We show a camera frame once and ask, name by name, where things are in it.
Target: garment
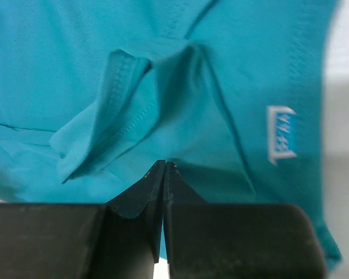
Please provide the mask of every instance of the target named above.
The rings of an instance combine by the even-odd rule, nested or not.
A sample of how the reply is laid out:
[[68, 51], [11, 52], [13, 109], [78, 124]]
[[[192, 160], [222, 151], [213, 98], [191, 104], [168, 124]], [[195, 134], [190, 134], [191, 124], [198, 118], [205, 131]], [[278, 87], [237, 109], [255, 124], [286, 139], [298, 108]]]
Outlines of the garment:
[[335, 4], [0, 0], [0, 198], [106, 202], [172, 160], [211, 202], [302, 207], [334, 268], [320, 69]]

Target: black plastic object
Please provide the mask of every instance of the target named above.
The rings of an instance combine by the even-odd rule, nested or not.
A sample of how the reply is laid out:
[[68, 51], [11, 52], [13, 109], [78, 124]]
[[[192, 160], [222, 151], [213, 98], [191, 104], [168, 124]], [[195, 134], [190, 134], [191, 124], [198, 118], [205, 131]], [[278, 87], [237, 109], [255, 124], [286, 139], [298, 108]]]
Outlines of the black plastic object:
[[171, 279], [323, 279], [309, 219], [292, 205], [203, 200], [167, 163], [164, 230]]
[[0, 279], [149, 279], [164, 161], [104, 205], [0, 204]]

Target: white surface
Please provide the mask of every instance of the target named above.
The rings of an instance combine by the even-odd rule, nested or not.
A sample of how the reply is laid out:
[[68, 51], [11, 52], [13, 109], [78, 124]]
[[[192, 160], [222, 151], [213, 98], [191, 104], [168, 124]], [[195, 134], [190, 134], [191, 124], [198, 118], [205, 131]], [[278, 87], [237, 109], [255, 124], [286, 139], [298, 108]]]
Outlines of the white surface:
[[[326, 220], [344, 256], [331, 279], [349, 279], [349, 0], [332, 24], [325, 64], [323, 190]], [[161, 259], [154, 279], [167, 279]]]

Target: clothing label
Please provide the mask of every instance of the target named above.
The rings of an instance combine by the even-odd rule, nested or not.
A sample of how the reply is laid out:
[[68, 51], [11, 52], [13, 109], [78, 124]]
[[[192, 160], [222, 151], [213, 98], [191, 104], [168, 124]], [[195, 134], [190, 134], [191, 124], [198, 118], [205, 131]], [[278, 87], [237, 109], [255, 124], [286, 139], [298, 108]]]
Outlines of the clothing label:
[[295, 111], [286, 106], [268, 107], [269, 161], [296, 157], [294, 143]]

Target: teal shirt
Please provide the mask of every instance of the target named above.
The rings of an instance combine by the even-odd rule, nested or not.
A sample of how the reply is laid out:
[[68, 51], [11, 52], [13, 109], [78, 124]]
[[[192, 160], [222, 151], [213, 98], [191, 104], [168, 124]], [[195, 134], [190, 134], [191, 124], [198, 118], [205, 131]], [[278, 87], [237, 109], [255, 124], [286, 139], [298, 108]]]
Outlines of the teal shirt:
[[211, 202], [323, 220], [335, 0], [0, 0], [0, 199], [106, 202], [157, 159]]

